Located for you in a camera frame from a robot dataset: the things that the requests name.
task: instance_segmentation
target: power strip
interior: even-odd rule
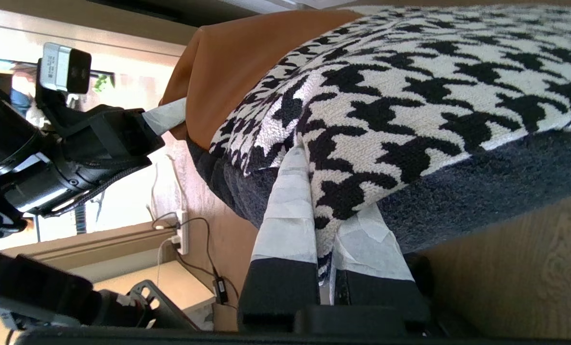
[[[185,223],[187,221],[187,211],[176,210],[176,218],[179,224]],[[186,255],[189,253],[189,223],[181,225],[176,229],[176,235],[181,239],[181,245],[176,251],[181,255]]]

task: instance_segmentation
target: wooden floor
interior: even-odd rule
[[[172,139],[168,147],[177,157],[191,217],[210,221],[209,249],[215,266],[240,291],[257,230],[208,190],[193,168],[185,143]],[[190,229],[187,260],[210,269],[204,224],[191,224]],[[426,254],[436,275],[436,300],[484,334],[571,338],[571,198]],[[211,286],[210,276],[189,270]],[[233,298],[232,287],[228,291]],[[235,310],[215,306],[215,327],[236,330]]]

